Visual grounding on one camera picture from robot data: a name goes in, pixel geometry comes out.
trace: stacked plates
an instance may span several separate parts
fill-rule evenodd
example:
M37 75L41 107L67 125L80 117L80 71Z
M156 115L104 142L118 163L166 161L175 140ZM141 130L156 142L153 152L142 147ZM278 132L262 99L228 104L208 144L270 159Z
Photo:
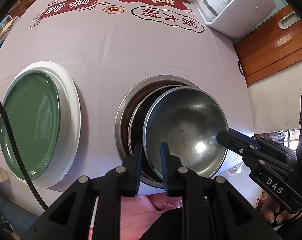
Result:
M80 103L69 74L51 61L33 63L15 77L3 105L33 184L57 184L69 171L80 138ZM0 145L8 167L25 183L1 117Z

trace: stacked bowls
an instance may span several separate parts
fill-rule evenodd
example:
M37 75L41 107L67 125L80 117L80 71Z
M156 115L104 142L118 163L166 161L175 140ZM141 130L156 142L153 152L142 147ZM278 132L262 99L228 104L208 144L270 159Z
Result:
M141 181L163 188L160 145L200 176L212 177L227 149L216 141L228 125L217 102L186 79L155 76L143 80L124 97L115 118L115 142L122 160L143 143Z

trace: wooden cabinet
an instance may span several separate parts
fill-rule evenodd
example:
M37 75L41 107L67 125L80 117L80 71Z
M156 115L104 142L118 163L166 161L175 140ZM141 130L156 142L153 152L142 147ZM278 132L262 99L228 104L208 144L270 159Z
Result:
M22 16L25 11L35 2L36 0L20 0L13 8L8 12L8 14L14 18L15 16Z
M302 60L302 21L285 30L278 22L293 11L287 5L234 45L247 85Z

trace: window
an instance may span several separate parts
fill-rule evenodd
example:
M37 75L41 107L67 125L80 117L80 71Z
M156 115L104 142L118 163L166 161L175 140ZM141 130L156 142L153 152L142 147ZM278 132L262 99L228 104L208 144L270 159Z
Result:
M300 129L287 131L287 134L283 141L284 146L287 146L296 151L297 145L299 143L300 131Z

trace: hand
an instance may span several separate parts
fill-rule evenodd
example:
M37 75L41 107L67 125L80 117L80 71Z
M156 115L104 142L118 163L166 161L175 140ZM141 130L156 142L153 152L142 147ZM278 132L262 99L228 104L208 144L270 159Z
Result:
M263 204L263 207L261 208L261 214L263 218L272 224L274 222L275 213L278 213L279 211L280 211L280 204L277 203L270 195L268 195ZM287 211L283 211L281 214L277 216L276 221L283 222L293 218L295 215L296 214L290 214ZM302 216L302 212L294 220L300 218L301 216Z

